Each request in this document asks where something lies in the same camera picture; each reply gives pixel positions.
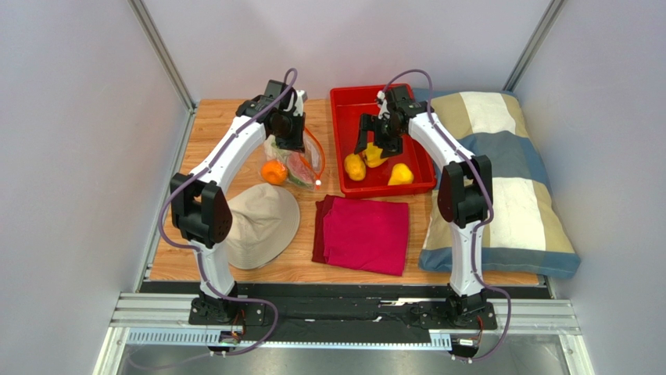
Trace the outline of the yellow fake pear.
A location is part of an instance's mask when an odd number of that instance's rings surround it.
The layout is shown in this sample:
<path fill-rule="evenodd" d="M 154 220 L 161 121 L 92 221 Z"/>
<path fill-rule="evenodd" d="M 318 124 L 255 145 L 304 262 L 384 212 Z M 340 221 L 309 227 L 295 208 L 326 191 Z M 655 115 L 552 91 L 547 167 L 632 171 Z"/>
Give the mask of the yellow fake pear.
<path fill-rule="evenodd" d="M 397 163 L 393 166 L 388 186 L 412 184 L 414 182 L 414 173 L 405 163 Z"/>

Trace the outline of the fake watermelon slice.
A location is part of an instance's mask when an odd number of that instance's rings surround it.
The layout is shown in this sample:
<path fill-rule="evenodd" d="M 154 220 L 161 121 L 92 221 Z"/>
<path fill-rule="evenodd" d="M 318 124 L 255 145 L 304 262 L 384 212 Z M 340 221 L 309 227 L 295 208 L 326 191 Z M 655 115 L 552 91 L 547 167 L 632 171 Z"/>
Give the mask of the fake watermelon slice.
<path fill-rule="evenodd" d="M 314 189 L 315 180 L 311 170 L 301 160 L 301 155 L 293 152 L 287 158 L 288 181 L 299 188 Z"/>

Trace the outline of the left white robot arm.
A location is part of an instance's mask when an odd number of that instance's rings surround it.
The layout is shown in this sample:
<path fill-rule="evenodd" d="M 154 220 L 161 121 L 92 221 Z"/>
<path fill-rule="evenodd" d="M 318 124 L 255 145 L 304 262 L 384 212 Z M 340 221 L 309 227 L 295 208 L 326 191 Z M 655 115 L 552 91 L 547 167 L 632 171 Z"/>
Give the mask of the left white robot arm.
<path fill-rule="evenodd" d="M 189 322 L 195 325 L 241 323 L 247 309 L 263 314 L 267 303 L 238 297 L 237 283 L 227 261 L 227 236 L 232 213 L 229 185 L 248 157 L 274 136 L 277 146 L 304 152 L 307 93 L 292 84 L 269 80 L 263 94 L 244 101 L 227 133 L 190 173 L 175 173 L 170 195 L 162 207 L 184 243 L 195 255 L 200 285 L 192 300 Z"/>

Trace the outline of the clear zip top bag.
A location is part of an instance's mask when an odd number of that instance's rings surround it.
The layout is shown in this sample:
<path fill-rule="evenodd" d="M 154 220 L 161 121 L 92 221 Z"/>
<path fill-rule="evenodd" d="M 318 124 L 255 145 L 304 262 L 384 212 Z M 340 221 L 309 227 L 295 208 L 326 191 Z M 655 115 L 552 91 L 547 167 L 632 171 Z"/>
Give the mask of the clear zip top bag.
<path fill-rule="evenodd" d="M 324 150 L 307 128 L 303 140 L 305 152 L 297 152 L 280 149 L 275 136 L 269 136 L 263 143 L 264 163 L 260 176 L 273 185 L 290 183 L 311 191 L 319 190 L 326 167 Z"/>

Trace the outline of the yellow fake pepper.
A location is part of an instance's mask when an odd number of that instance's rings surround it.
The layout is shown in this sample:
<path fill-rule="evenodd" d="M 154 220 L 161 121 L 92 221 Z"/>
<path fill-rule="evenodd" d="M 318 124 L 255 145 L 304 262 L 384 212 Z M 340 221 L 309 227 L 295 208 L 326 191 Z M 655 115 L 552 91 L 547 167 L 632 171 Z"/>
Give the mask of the yellow fake pepper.
<path fill-rule="evenodd" d="M 382 156 L 383 150 L 373 142 L 368 142 L 367 147 L 361 152 L 362 159 L 368 168 L 377 168 L 388 159 Z"/>

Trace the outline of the dark yellow fake fruit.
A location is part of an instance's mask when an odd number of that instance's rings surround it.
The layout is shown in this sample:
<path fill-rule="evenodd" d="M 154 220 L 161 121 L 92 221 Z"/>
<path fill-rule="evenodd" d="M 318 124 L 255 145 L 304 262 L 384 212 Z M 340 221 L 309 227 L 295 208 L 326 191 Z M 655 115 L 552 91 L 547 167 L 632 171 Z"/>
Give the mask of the dark yellow fake fruit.
<path fill-rule="evenodd" d="M 349 154 L 344 158 L 344 171 L 352 181 L 362 181 L 365 179 L 367 171 L 366 164 L 361 154 Z"/>

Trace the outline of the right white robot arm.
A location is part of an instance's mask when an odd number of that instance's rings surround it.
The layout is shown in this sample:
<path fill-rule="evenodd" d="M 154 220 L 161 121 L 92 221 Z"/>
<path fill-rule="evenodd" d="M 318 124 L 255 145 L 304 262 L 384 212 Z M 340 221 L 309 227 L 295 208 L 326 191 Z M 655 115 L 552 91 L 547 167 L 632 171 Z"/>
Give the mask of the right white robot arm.
<path fill-rule="evenodd" d="M 454 327 L 465 327 L 485 311 L 487 293 L 481 273 L 483 228 L 493 217 L 492 164 L 458 142 L 442 125 L 430 102 L 418 102 L 405 85 L 385 86 L 377 93 L 379 112 L 362 114 L 354 152 L 364 153 L 367 135 L 383 159 L 403 151 L 403 139 L 416 141 L 441 170 L 437 207 L 449 224 L 453 269 L 452 293 L 444 316 Z"/>

